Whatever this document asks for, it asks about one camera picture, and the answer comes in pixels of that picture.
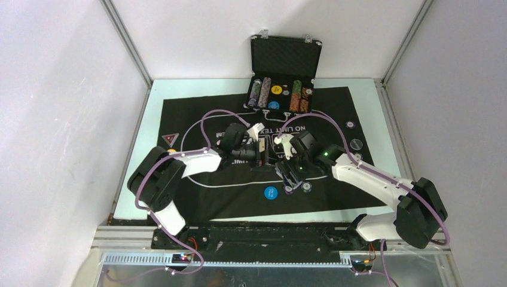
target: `aluminum frame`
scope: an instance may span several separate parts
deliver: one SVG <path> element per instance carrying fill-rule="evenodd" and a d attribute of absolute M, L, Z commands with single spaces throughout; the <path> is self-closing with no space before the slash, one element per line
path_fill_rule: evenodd
<path fill-rule="evenodd" d="M 143 78 L 148 91 L 145 96 L 145 100 L 143 106 L 141 108 L 141 112 L 139 114 L 138 123 L 135 128 L 135 132 L 130 144 L 129 153 L 127 155 L 126 163 L 124 166 L 124 170 L 120 179 L 120 183 L 118 186 L 117 194 L 115 196 L 115 200 L 112 204 L 111 216 L 114 212 L 117 198 L 120 195 L 121 185 L 123 184 L 124 178 L 126 176 L 126 169 L 128 162 L 130 160 L 132 149 L 135 143 L 135 139 L 139 132 L 139 126 L 142 121 L 142 117 L 146 108 L 146 103 L 148 100 L 150 88 L 153 84 L 153 79 L 151 78 L 144 62 L 137 51 L 133 40 L 131 39 L 118 11 L 113 3 L 113 0 L 100 0 L 103 4 L 103 7 L 108 14 L 114 28 L 117 30 L 118 35 L 120 36 L 121 41 L 123 42 L 125 48 L 129 52 L 132 61 L 136 65 L 141 77 Z M 396 115 L 393 110 L 392 103 L 389 99 L 389 95 L 387 94 L 386 87 L 391 79 L 394 71 L 396 70 L 400 60 L 402 59 L 405 51 L 409 47 L 412 39 L 414 38 L 415 33 L 420 27 L 422 21 L 424 20 L 426 14 L 428 13 L 431 5 L 434 0 L 425 0 L 419 9 L 417 16 L 411 24 L 402 44 L 398 48 L 391 64 L 389 65 L 384 77 L 382 79 L 375 79 L 375 86 L 377 88 L 377 93 L 380 98 L 380 103 L 382 109 L 384 111 L 384 116 L 386 117 L 387 127 L 389 131 L 389 135 L 392 139 L 393 147 L 395 147 L 395 155 L 398 161 L 400 171 L 403 177 L 406 178 L 416 178 L 414 169 L 410 163 L 410 158 L 406 149 L 405 141 L 402 137 L 402 133 L 399 128 L 399 124 L 396 120 Z M 140 226 L 108 226 L 107 222 L 105 225 L 98 226 L 96 230 L 95 237 L 93 239 L 91 248 L 98 249 L 102 253 L 102 260 L 99 266 L 99 271 L 97 272 L 96 284 L 98 283 L 100 277 L 100 270 L 102 269 L 103 264 L 108 262 L 106 260 L 106 256 L 111 256 L 113 254 L 171 254 L 180 252 L 180 250 L 167 250 L 167 251 L 153 251 L 151 250 L 151 239 L 153 236 L 153 231 L 155 227 L 140 227 Z M 439 232 L 435 236 L 436 239 L 444 239 L 443 233 Z M 340 255 L 344 258 L 350 258 L 353 255 L 367 255 L 368 252 L 364 251 L 346 251 L 340 252 Z M 419 250 L 416 249 L 405 242 L 387 242 L 387 251 L 385 252 L 387 256 L 389 255 L 434 255 L 435 262 L 439 266 L 439 275 L 442 280 L 442 284 L 447 287 L 454 286 L 463 286 L 460 281 L 460 277 L 458 275 L 456 264 L 454 262 L 454 258 L 451 253 L 451 249 L 448 246 L 437 246 L 430 244 L 426 249 Z M 234 265 L 227 262 L 218 263 L 225 265 Z M 301 264 L 294 264 L 294 267 L 301 267 Z"/>

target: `wire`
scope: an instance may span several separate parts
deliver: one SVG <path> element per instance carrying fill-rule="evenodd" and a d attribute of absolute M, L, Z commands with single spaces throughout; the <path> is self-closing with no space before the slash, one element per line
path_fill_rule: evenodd
<path fill-rule="evenodd" d="M 238 113 L 237 115 L 251 115 L 251 114 L 256 114 L 256 113 L 255 113 L 255 112 L 242 112 L 242 113 Z M 208 116 L 207 118 L 205 118 L 205 120 L 206 120 L 206 119 L 208 119 L 208 118 L 229 117 L 229 116 L 231 116 L 231 114 L 225 114 L 225 115 L 210 115 L 210 116 Z M 180 145 L 180 148 L 179 148 L 179 150 L 180 150 L 180 151 L 183 151 L 183 143 L 185 142 L 185 138 L 187 137 L 188 132 L 190 132 L 190 130 L 191 130 L 194 126 L 196 126 L 196 124 L 200 123 L 202 120 L 203 120 L 203 119 L 200 119 L 200 120 L 196 121 L 196 122 L 195 122 L 192 126 L 190 126 L 190 127 L 188 128 L 188 130 L 185 132 L 185 134 L 184 134 L 184 135 L 183 135 L 183 137 L 181 138 L 181 145 Z"/>
<path fill-rule="evenodd" d="M 322 178 L 326 178 L 328 176 L 320 176 L 318 178 L 307 178 L 306 180 L 307 181 L 314 181 L 316 179 L 322 179 Z M 245 186 L 245 185 L 250 185 L 250 184 L 276 184 L 276 183 L 279 183 L 279 182 L 283 182 L 283 181 L 253 181 L 253 182 L 247 182 L 247 183 L 244 183 L 244 184 L 227 184 L 227 185 L 206 185 L 206 184 L 202 184 L 200 182 L 197 182 L 195 179 L 191 178 L 190 176 L 187 176 L 188 179 L 190 179 L 191 182 L 201 186 L 201 187 L 206 187 L 206 188 L 223 188 L 223 187 L 242 187 L 242 186 Z"/>
<path fill-rule="evenodd" d="M 380 258 L 382 259 L 382 266 L 384 267 L 384 275 L 386 275 L 386 278 L 391 278 L 391 277 L 389 277 L 389 274 L 387 273 L 386 259 L 384 257 L 384 245 L 386 245 L 386 248 L 387 248 L 386 240 L 382 239 L 380 241 Z M 393 285 L 391 284 L 391 280 L 387 280 L 387 281 L 389 282 L 389 286 L 393 287 Z"/>
<path fill-rule="evenodd" d="M 283 126 L 280 129 L 280 132 L 278 133 L 277 137 L 280 137 L 282 135 L 282 132 L 284 131 L 285 127 L 287 127 L 288 124 L 290 124 L 291 122 L 293 122 L 293 121 L 295 121 L 295 120 L 297 120 L 299 118 L 317 117 L 317 118 L 322 118 L 322 119 L 330 122 L 337 129 L 338 133 L 340 134 L 341 140 L 343 141 L 343 147 L 345 148 L 345 151 L 346 151 L 347 156 L 349 157 L 350 161 L 354 165 L 356 165 L 358 168 L 366 170 L 367 172 L 369 172 L 369 173 L 371 173 L 371 174 L 373 174 L 375 176 L 383 178 L 383 179 L 389 181 L 390 183 L 395 184 L 395 185 L 401 187 L 403 190 L 405 190 L 406 192 L 410 193 L 417 200 L 419 200 L 428 209 L 428 211 L 431 213 L 431 215 L 433 215 L 433 217 L 438 222 L 438 225 L 440 225 L 440 227 L 442 228 L 442 231 L 444 232 L 444 235 L 445 235 L 445 241 L 439 242 L 439 241 L 436 241 L 436 240 L 431 240 L 431 242 L 434 243 L 434 244 L 437 244 L 437 245 L 448 245 L 450 243 L 450 241 L 451 241 L 450 236 L 449 236 L 449 231 L 447 230 L 447 228 L 444 225 L 444 222 L 442 221 L 442 219 L 440 218 L 440 216 L 437 214 L 437 212 L 433 209 L 433 207 L 422 196 L 420 196 L 419 194 L 417 194 L 415 191 L 413 191 L 411 188 L 409 188 L 408 186 L 406 186 L 402 182 L 398 182 L 395 179 L 391 178 L 390 176 L 384 175 L 384 174 L 382 174 L 382 173 L 380 173 L 380 172 L 378 172 L 378 171 L 376 171 L 374 169 L 371 169 L 371 168 L 369 168 L 369 167 L 367 167 L 365 165 L 358 165 L 358 161 L 357 161 L 356 157 L 354 157 L 354 155 L 352 153 L 350 153 L 349 145 L 347 144 L 347 140 L 345 139 L 345 135 L 343 134 L 342 130 L 340 129 L 340 127 L 338 126 L 338 124 L 336 123 L 336 121 L 334 121 L 329 115 L 326 115 L 324 112 L 320 112 L 320 113 L 321 114 L 315 114 L 315 113 L 310 112 L 308 114 L 301 114 L 301 115 L 295 116 L 294 118 L 291 118 L 285 124 L 283 124 Z"/>
<path fill-rule="evenodd" d="M 371 269 L 373 270 L 373 267 L 375 267 L 375 259 L 373 259 L 371 262 L 372 262 L 371 263 Z"/>
<path fill-rule="evenodd" d="M 195 238 L 190 237 L 190 238 L 188 239 L 188 241 L 192 241 L 192 242 L 194 243 L 194 247 L 196 248 L 196 250 L 198 250 L 198 249 L 199 249 L 199 246 L 197 246 L 197 241 L 196 241 L 196 239 L 195 239 Z"/>
<path fill-rule="evenodd" d="M 169 268 L 169 267 L 157 267 L 157 268 L 153 268 L 153 269 L 150 269 L 144 273 L 141 273 L 137 276 L 134 276 L 132 278 L 129 278 L 129 279 L 113 279 L 109 276 L 108 274 L 108 271 L 106 271 L 106 278 L 110 281 L 113 281 L 113 282 L 117 282 L 117 283 L 124 283 L 124 282 L 129 282 L 129 281 L 132 281 L 132 280 L 136 280 L 137 278 L 145 275 L 145 274 L 148 274 L 148 273 L 151 273 L 151 272 L 154 272 L 154 271 L 160 271 L 160 270 L 166 270 L 166 271 L 171 271 L 172 274 L 192 274 L 192 273 L 195 273 L 199 270 L 201 270 L 204 266 L 204 258 L 203 256 L 201 255 L 201 253 L 199 253 L 196 249 L 184 244 L 183 242 L 179 241 L 175 236 L 173 236 L 172 234 L 169 233 L 169 231 L 165 228 L 165 226 L 160 222 L 160 220 L 157 218 L 157 216 L 155 215 L 155 213 L 150 210 L 150 208 L 148 207 L 144 207 L 144 206 L 141 206 L 139 204 L 139 197 L 141 196 L 141 192 L 143 191 L 146 183 L 148 182 L 148 179 L 153 175 L 153 173 L 163 164 L 165 163 L 166 161 L 170 160 L 171 158 L 173 157 L 176 157 L 176 155 L 178 156 L 188 156 L 188 155 L 197 155 L 197 154 L 204 154 L 207 152 L 207 150 L 209 150 L 211 148 L 211 143 L 209 141 L 209 138 L 208 136 L 206 136 L 206 133 L 204 132 L 204 120 L 210 115 L 210 114 L 213 114 L 214 112 L 226 112 L 228 114 L 232 114 L 234 115 L 235 117 L 237 117 L 244 125 L 246 125 L 247 127 L 250 126 L 250 124 L 245 121 L 242 117 L 238 116 L 237 114 L 231 112 L 231 111 L 228 111 L 226 109 L 214 109 L 212 111 L 209 111 L 207 113 L 205 113 L 205 115 L 202 117 L 201 119 L 201 132 L 204 136 L 204 139 L 206 140 L 206 143 L 207 143 L 207 149 L 201 149 L 201 150 L 197 150 L 197 151 L 187 151 L 187 152 L 182 152 L 182 153 L 177 153 L 177 154 L 170 154 L 166 157 L 163 157 L 162 159 L 160 159 L 158 162 L 156 162 L 151 168 L 150 170 L 148 171 L 148 173 L 146 173 L 145 177 L 143 178 L 143 180 L 141 181 L 141 184 L 139 184 L 139 188 L 138 188 L 138 191 L 136 192 L 136 199 L 134 201 L 134 204 L 136 205 L 136 207 L 138 209 L 142 209 L 142 210 L 145 210 L 148 212 L 148 214 L 150 215 L 150 217 L 153 219 L 153 221 L 155 221 L 155 223 L 158 225 L 158 227 L 169 237 L 171 238 L 171 240 L 173 240 L 174 242 L 176 242 L 177 244 L 181 245 L 182 247 L 194 252 L 197 257 L 199 257 L 200 259 L 200 264 L 199 266 L 195 269 L 195 270 L 192 270 L 192 271 L 178 271 L 178 270 L 174 270 L 172 268 Z"/>
<path fill-rule="evenodd" d="M 382 275 L 385 277 L 385 274 L 382 273 L 382 272 L 378 272 L 378 271 L 372 271 L 372 272 L 369 272 L 369 271 L 366 271 L 366 272 L 358 272 L 357 270 L 355 270 L 354 268 L 350 268 L 349 269 L 352 273 L 354 273 L 356 276 L 358 275 L 372 275 L 372 274 L 377 274 L 377 275 Z M 396 283 L 396 281 L 394 281 L 394 279 L 392 279 L 391 277 L 387 277 L 387 281 L 389 282 L 389 286 L 392 286 L 391 285 L 391 282 L 396 286 L 396 287 L 399 287 L 399 285 Z"/>
<path fill-rule="evenodd" d="M 373 243 L 370 242 L 369 246 L 371 247 L 371 250 L 373 251 L 373 255 L 374 255 L 373 259 L 371 259 L 371 257 L 370 257 L 369 260 L 374 261 L 375 259 L 377 259 L 377 253 L 375 253 L 375 247 L 373 247 Z"/>
<path fill-rule="evenodd" d="M 231 114 L 231 115 L 235 116 L 236 118 L 238 118 L 238 120 L 240 120 L 244 125 L 246 125 L 246 127 L 250 127 L 250 124 L 247 121 L 245 121 L 242 117 L 240 117 L 237 114 L 235 114 L 231 111 L 228 111 L 226 109 L 213 109 L 213 110 L 205 113 L 203 118 L 201 119 L 201 132 L 203 133 L 204 139 L 206 140 L 207 149 L 211 149 L 211 142 L 209 141 L 209 138 L 206 135 L 206 132 L 204 132 L 204 120 L 207 118 L 208 115 L 214 114 L 216 112 L 225 112 L 225 113 Z"/>

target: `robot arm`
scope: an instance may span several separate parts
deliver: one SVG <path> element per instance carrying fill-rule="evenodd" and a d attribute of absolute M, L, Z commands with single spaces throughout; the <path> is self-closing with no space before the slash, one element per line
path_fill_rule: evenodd
<path fill-rule="evenodd" d="M 381 215 L 359 215 L 347 229 L 349 240 L 358 248 L 378 239 L 402 239 L 417 248 L 425 248 L 439 228 L 436 219 L 411 194 L 398 187 L 404 184 L 422 196 L 444 221 L 447 211 L 431 181 L 421 178 L 418 182 L 397 178 L 374 166 L 358 161 L 359 167 L 369 167 L 384 176 L 396 179 L 392 184 L 384 178 L 358 168 L 352 163 L 342 147 L 323 147 L 309 132 L 298 135 L 282 135 L 275 140 L 283 146 L 285 156 L 272 156 L 269 146 L 258 133 L 264 128 L 256 124 L 250 129 L 241 124 L 231 124 L 224 135 L 210 150 L 179 152 L 160 165 L 149 177 L 141 192 L 142 200 L 155 212 L 164 227 L 173 235 L 185 226 L 173 198 L 178 182 L 190 175 L 214 172 L 226 168 L 234 159 L 247 160 L 252 170 L 274 169 L 283 179 L 286 188 L 296 189 L 305 180 L 308 167 L 316 167 L 323 174 L 352 184 L 378 198 L 393 211 Z M 160 147 L 153 148 L 129 179 L 130 191 L 137 193 L 140 183 L 161 158 L 169 153 Z"/>
<path fill-rule="evenodd" d="M 252 162 L 253 169 L 264 166 L 270 158 L 264 139 L 258 137 L 263 128 L 262 124 L 253 125 L 250 129 L 241 124 L 231 124 L 212 149 L 168 152 L 156 146 L 127 181 L 127 188 L 136 194 L 149 170 L 171 155 L 172 158 L 158 166 L 148 178 L 139 199 L 155 213 L 170 234 L 176 235 L 185 227 L 185 220 L 173 202 L 180 180 L 197 173 L 226 168 L 235 159 Z"/>
<path fill-rule="evenodd" d="M 439 228 L 436 219 L 417 199 L 400 188 L 401 184 L 422 196 L 442 221 L 447 218 L 447 211 L 434 184 L 425 178 L 412 182 L 388 174 L 362 160 L 358 160 L 356 165 L 342 147 L 331 145 L 323 148 L 307 131 L 291 137 L 282 135 L 277 141 L 285 151 L 290 151 L 290 154 L 285 152 L 286 157 L 277 163 L 277 172 L 282 174 L 286 185 L 298 187 L 304 180 L 304 174 L 297 171 L 306 170 L 301 163 L 311 162 L 323 173 L 358 187 L 393 210 L 381 215 L 359 215 L 352 222 L 348 229 L 349 237 L 357 248 L 378 239 L 402 239 L 423 249 L 435 235 Z M 397 183 L 393 184 L 378 174 L 392 178 Z"/>

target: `black aluminum case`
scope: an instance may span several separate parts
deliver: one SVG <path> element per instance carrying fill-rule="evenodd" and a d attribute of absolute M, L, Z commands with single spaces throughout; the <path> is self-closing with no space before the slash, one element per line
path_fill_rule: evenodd
<path fill-rule="evenodd" d="M 292 96 L 292 86 L 295 80 L 300 80 L 303 88 L 313 89 L 313 80 L 317 73 L 322 42 L 319 40 L 310 40 L 305 38 L 290 38 L 281 36 L 268 36 L 263 38 L 261 35 L 253 35 L 250 40 L 252 50 L 252 71 L 254 75 L 250 80 L 248 93 L 243 106 L 250 111 L 269 112 L 273 114 L 291 115 L 301 114 L 302 112 L 291 112 L 289 104 Z M 252 85 L 256 79 L 263 81 L 264 77 L 271 78 L 273 84 L 286 84 L 289 86 L 289 95 L 271 92 L 267 102 L 276 101 L 279 103 L 279 109 L 271 109 L 247 106 Z M 309 99 L 309 111 L 311 111 L 311 100 Z"/>

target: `purple cable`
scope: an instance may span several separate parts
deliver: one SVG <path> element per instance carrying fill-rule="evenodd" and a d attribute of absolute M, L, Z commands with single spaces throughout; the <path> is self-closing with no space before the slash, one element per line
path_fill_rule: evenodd
<path fill-rule="evenodd" d="M 185 134 L 184 134 L 184 135 L 183 135 L 183 137 L 181 138 L 181 145 L 180 145 L 180 148 L 179 148 L 181 151 L 183 151 L 183 142 L 185 141 L 185 138 L 187 137 L 188 132 L 190 132 L 190 130 L 191 130 L 191 129 L 192 129 L 192 128 L 196 125 L 196 124 L 198 124 L 198 123 L 201 123 L 201 132 L 202 132 L 202 134 L 203 134 L 203 136 L 204 136 L 204 139 L 205 139 L 205 140 L 206 140 L 206 142 L 209 144 L 208 149 L 209 149 L 209 148 L 211 148 L 211 143 L 210 143 L 210 141 L 209 141 L 209 138 L 208 138 L 208 136 L 206 135 L 206 133 L 204 132 L 203 122 L 204 122 L 204 120 L 205 120 L 205 119 L 207 119 L 207 116 L 208 116 L 209 114 L 213 113 L 213 112 L 224 112 L 224 113 L 226 113 L 226 114 L 231 114 L 231 115 L 235 116 L 236 118 L 238 118 L 238 120 L 240 120 L 240 121 L 241 121 L 244 125 L 246 125 L 247 127 L 249 127 L 249 126 L 250 126 L 250 124 L 249 124 L 247 121 L 245 121 L 242 117 L 240 117 L 239 115 L 237 115 L 237 114 L 235 114 L 235 113 L 233 113 L 233 112 L 231 112 L 231 111 L 228 111 L 228 110 L 225 110 L 225 109 L 214 109 L 213 111 L 209 111 L 207 114 L 205 114 L 205 115 L 201 118 L 201 120 L 199 120 L 199 121 L 195 122 L 192 126 L 190 126 L 190 127 L 188 128 L 188 130 L 185 132 Z"/>
<path fill-rule="evenodd" d="M 387 248 L 386 239 L 382 239 L 380 241 L 380 258 L 382 258 L 382 266 L 384 267 L 384 275 L 387 278 L 387 282 L 389 282 L 390 287 L 393 287 L 393 285 L 391 284 L 391 280 L 390 280 L 391 277 L 389 277 L 389 274 L 387 273 L 386 259 L 384 257 L 384 245 L 386 245 L 386 248 Z"/>
<path fill-rule="evenodd" d="M 372 275 L 372 274 L 377 274 L 377 275 L 382 275 L 382 276 L 386 276 L 384 273 L 382 272 L 378 272 L 378 271 L 372 271 L 371 273 L 370 272 L 358 272 L 357 270 L 355 270 L 354 268 L 351 268 L 349 269 L 352 273 L 354 274 L 357 274 L 357 275 Z M 399 287 L 399 285 L 396 283 L 396 281 L 394 281 L 394 279 L 392 279 L 391 277 L 389 277 L 388 281 L 391 281 L 396 287 Z"/>
<path fill-rule="evenodd" d="M 136 200 L 134 201 L 135 205 L 137 208 L 139 209 L 142 209 L 142 210 L 146 210 L 148 212 L 148 214 L 151 216 L 151 218 L 153 219 L 153 221 L 155 221 L 155 223 L 162 229 L 162 231 L 164 231 L 167 236 L 169 236 L 169 238 L 171 238 L 171 240 L 173 240 L 174 242 L 176 242 L 177 244 L 181 245 L 182 247 L 192 251 L 193 253 L 195 253 L 197 255 L 197 257 L 199 257 L 201 263 L 200 265 L 197 267 L 197 269 L 195 270 L 192 270 L 192 271 L 188 271 L 188 272 L 185 272 L 185 271 L 178 271 L 178 270 L 174 270 L 174 269 L 171 269 L 171 268 L 168 268 L 168 267 L 157 267 L 157 268 L 153 268 L 153 269 L 150 269 L 144 273 L 141 273 L 139 275 L 136 275 L 132 278 L 129 278 L 129 279 L 113 279 L 109 276 L 109 274 L 107 273 L 109 270 L 106 271 L 106 278 L 110 281 L 113 281 L 113 282 L 117 282 L 117 283 L 126 283 L 126 282 L 130 282 L 130 281 L 133 281 L 133 280 L 136 280 L 137 278 L 145 275 L 145 274 L 148 274 L 148 273 L 151 273 L 151 272 L 154 272 L 154 271 L 162 271 L 162 270 L 167 270 L 167 271 L 171 271 L 172 273 L 175 273 L 175 274 L 192 274 L 192 273 L 195 273 L 199 270 L 201 270 L 201 268 L 203 268 L 204 266 L 204 258 L 203 256 L 201 255 L 201 253 L 199 253 L 197 250 L 195 250 L 194 248 L 184 244 L 183 242 L 179 241 L 175 236 L 171 235 L 169 233 L 169 231 L 163 227 L 162 223 L 158 220 L 158 218 L 155 216 L 154 212 L 151 211 L 149 208 L 147 207 L 143 207 L 139 204 L 139 197 L 141 196 L 141 192 L 142 190 L 144 189 L 144 186 L 146 185 L 146 183 L 148 182 L 148 179 L 150 178 L 150 176 L 153 175 L 153 173 L 155 172 L 155 170 L 157 170 L 163 163 L 165 163 L 166 161 L 170 160 L 171 158 L 177 156 L 177 155 L 181 155 L 181 154 L 185 154 L 185 156 L 188 156 L 188 155 L 196 155 L 196 154 L 203 154 L 204 151 L 189 151 L 189 152 L 185 152 L 185 153 L 178 153 L 178 154 L 170 154 L 166 157 L 163 157 L 162 159 L 160 159 L 157 163 L 155 163 L 151 168 L 150 170 L 148 171 L 148 173 L 146 173 L 145 177 L 143 178 L 143 180 L 141 181 L 141 184 L 139 184 L 139 188 L 138 188 L 138 191 L 136 192 Z"/>
<path fill-rule="evenodd" d="M 201 119 L 201 132 L 203 133 L 203 136 L 204 136 L 204 139 L 206 140 L 206 144 L 207 144 L 207 148 L 210 149 L 211 148 L 211 142 L 209 141 L 209 138 L 208 136 L 206 136 L 206 133 L 204 132 L 204 120 L 206 119 L 206 117 L 210 114 L 214 114 L 216 112 L 224 112 L 224 113 L 227 113 L 227 114 L 231 114 L 233 116 L 235 116 L 236 118 L 238 118 L 238 120 L 240 120 L 244 125 L 246 125 L 246 127 L 250 127 L 250 124 L 245 121 L 242 117 L 238 116 L 237 114 L 231 112 L 231 111 L 228 111 L 226 109 L 213 109 L 207 113 L 204 114 L 203 118 Z"/>
<path fill-rule="evenodd" d="M 242 117 L 238 116 L 237 114 L 231 112 L 231 111 L 228 111 L 226 109 L 214 109 L 212 111 L 209 111 L 207 113 L 205 113 L 205 115 L 202 117 L 202 119 L 200 120 L 201 122 L 201 132 L 204 136 L 204 139 L 206 140 L 206 143 L 207 143 L 207 150 L 209 150 L 211 148 L 211 142 L 208 138 L 208 136 L 206 135 L 206 133 L 204 132 L 204 120 L 206 119 L 206 117 L 210 114 L 213 114 L 215 112 L 225 112 L 225 113 L 228 113 L 228 114 L 231 114 L 231 115 L 234 115 L 235 117 L 237 117 L 244 125 L 246 125 L 247 127 L 250 126 L 250 124 L 245 121 Z M 185 137 L 187 136 L 188 132 L 190 131 L 190 129 L 187 130 L 187 132 L 185 132 L 185 134 L 183 135 L 183 138 L 182 138 L 182 147 L 183 147 L 183 141 L 185 140 Z M 203 256 L 201 255 L 201 253 L 197 252 L 197 250 L 195 250 L 194 248 L 184 244 L 183 242 L 179 241 L 175 236 L 171 235 L 169 233 L 169 231 L 166 230 L 165 227 L 162 226 L 161 222 L 158 220 L 158 218 L 154 215 L 154 212 L 151 211 L 149 208 L 147 207 L 143 207 L 139 204 L 139 197 L 141 196 L 141 192 L 143 191 L 144 189 L 144 186 L 146 185 L 146 183 L 148 182 L 148 179 L 153 175 L 153 173 L 163 164 L 165 163 L 166 161 L 170 160 L 171 158 L 175 157 L 176 155 L 180 155 L 180 154 L 185 154 L 185 155 L 196 155 L 196 154 L 202 154 L 204 153 L 204 151 L 188 151 L 188 152 L 182 152 L 182 153 L 178 153 L 178 154 L 171 154 L 171 155 L 168 155 L 166 157 L 163 157 L 161 158 L 157 163 L 155 163 L 151 168 L 150 170 L 148 171 L 148 173 L 146 173 L 145 177 L 143 178 L 143 180 L 141 181 L 141 184 L 139 184 L 139 188 L 138 188 L 138 191 L 136 192 L 136 200 L 134 201 L 134 204 L 136 205 L 137 208 L 139 209 L 142 209 L 142 210 L 146 210 L 149 215 L 151 216 L 151 218 L 153 219 L 153 221 L 155 221 L 155 223 L 167 234 L 167 236 L 169 238 L 171 238 L 171 240 L 173 240 L 174 242 L 176 242 L 177 244 L 181 245 L 182 247 L 185 247 L 187 248 L 188 250 L 194 252 L 200 259 L 201 263 L 199 265 L 199 267 L 197 267 L 197 269 L 195 270 L 192 270 L 192 271 L 188 271 L 188 272 L 184 272 L 184 271 L 177 271 L 177 270 L 174 270 L 174 269 L 169 269 L 171 270 L 172 273 L 175 273 L 175 274 L 192 274 L 192 273 L 195 273 L 199 270 L 201 270 L 201 268 L 203 268 L 204 266 L 204 258 Z M 145 274 L 148 274 L 148 273 L 151 273 L 151 272 L 154 272 L 154 271 L 160 271 L 160 270 L 166 270 L 166 268 L 168 267 L 158 267 L 158 268 L 153 268 L 153 269 L 150 269 L 144 273 L 141 273 L 137 276 L 134 276 L 132 278 L 129 278 L 129 279 L 123 279 L 123 280 L 119 280 L 119 279 L 113 279 L 109 276 L 109 274 L 107 273 L 106 271 L 106 278 L 110 281 L 113 281 L 113 282 L 117 282 L 117 283 L 125 283 L 125 282 L 129 282 L 129 281 L 132 281 L 132 280 L 136 280 L 137 278 L 145 275 Z"/>
<path fill-rule="evenodd" d="M 143 191 L 144 189 L 144 186 L 146 185 L 146 183 L 148 182 L 148 179 L 151 175 L 153 175 L 153 173 L 155 172 L 155 170 L 158 169 L 158 167 L 160 167 L 163 163 L 165 163 L 166 161 L 170 160 L 171 158 L 177 156 L 177 155 L 185 155 L 185 156 L 188 156 L 188 155 L 196 155 L 196 154 L 203 154 L 204 151 L 189 151 L 189 152 L 184 152 L 184 153 L 178 153 L 178 154 L 170 154 L 166 157 L 163 157 L 161 160 L 159 160 L 157 163 L 155 163 L 148 171 L 148 173 L 146 173 L 145 177 L 143 178 L 143 180 L 141 181 L 141 184 L 139 184 L 139 188 L 138 188 L 138 191 L 136 192 L 136 201 L 135 201 L 135 205 L 137 208 L 139 209 L 143 209 L 143 210 L 146 210 L 148 211 L 149 215 L 151 216 L 151 218 L 153 219 L 153 221 L 155 221 L 155 223 L 159 226 L 159 228 L 161 228 L 166 234 L 167 236 L 169 236 L 169 238 L 171 238 L 174 242 L 176 242 L 177 244 L 187 248 L 188 250 L 194 252 L 198 257 L 199 259 L 201 259 L 201 264 L 199 265 L 199 268 L 197 268 L 196 270 L 193 270 L 193 271 L 190 271 L 190 272 L 182 272 L 182 271 L 177 271 L 177 270 L 172 270 L 173 272 L 177 273 L 177 274 L 191 274 L 191 273 L 195 273 L 197 271 L 199 271 L 202 267 L 203 267 L 203 264 L 204 264 L 204 258 L 203 256 L 201 255 L 201 253 L 197 252 L 197 250 L 195 250 L 194 248 L 184 244 L 183 242 L 179 241 L 176 237 L 174 237 L 173 235 L 171 235 L 165 227 L 162 226 L 162 223 L 158 220 L 158 218 L 155 216 L 154 212 L 151 211 L 149 208 L 147 207 L 143 207 L 141 205 L 139 205 L 139 197 L 141 196 L 141 192 Z"/>
<path fill-rule="evenodd" d="M 352 161 L 352 163 L 354 163 L 357 166 L 358 162 L 355 159 L 355 157 L 350 153 L 349 145 L 347 144 L 347 140 L 345 139 L 345 135 L 341 131 L 341 129 L 338 126 L 338 124 L 329 115 L 326 115 L 323 112 L 321 112 L 321 113 L 322 113 L 322 115 L 315 114 L 315 113 L 311 112 L 311 113 L 308 113 L 308 114 L 297 115 L 294 118 L 291 118 L 290 120 L 288 120 L 287 122 L 285 122 L 285 124 L 283 124 L 283 126 L 280 129 L 280 132 L 278 133 L 277 137 L 280 137 L 282 135 L 282 132 L 285 130 L 285 127 L 287 127 L 287 125 L 290 124 L 294 120 L 297 120 L 299 118 L 304 118 L 304 117 L 322 118 L 322 119 L 324 119 L 326 121 L 329 121 L 338 130 L 338 132 L 340 133 L 341 140 L 343 141 L 343 147 L 345 148 L 347 156 L 349 157 L 350 161 Z M 369 167 L 366 167 L 366 166 L 360 166 L 359 168 L 364 169 L 367 172 L 369 172 L 369 173 L 371 173 L 371 174 L 373 174 L 375 176 L 383 178 L 383 179 L 389 181 L 392 184 L 395 184 L 395 185 L 398 184 L 398 182 L 396 180 L 394 180 L 393 178 L 391 178 L 389 176 L 386 176 L 386 175 L 383 175 L 382 173 L 377 172 L 374 169 L 370 169 Z M 449 236 L 449 231 L 445 227 L 444 222 L 442 221 L 442 219 L 440 218 L 440 216 L 437 214 L 437 212 L 431 207 L 431 205 L 423 197 L 421 197 L 420 195 L 418 195 L 411 188 L 409 188 L 408 186 L 404 185 L 403 183 L 399 183 L 399 186 L 403 190 L 405 190 L 406 192 L 408 192 L 412 196 L 414 196 L 417 200 L 419 200 L 429 210 L 429 212 L 431 213 L 431 215 L 433 215 L 433 217 L 438 222 L 438 225 L 440 225 L 440 227 L 442 228 L 442 231 L 444 232 L 444 235 L 445 235 L 445 241 L 444 242 L 438 242 L 436 240 L 431 240 L 431 242 L 433 242 L 434 244 L 437 244 L 437 245 L 448 245 L 450 243 L 450 241 L 451 241 L 450 236 Z"/>

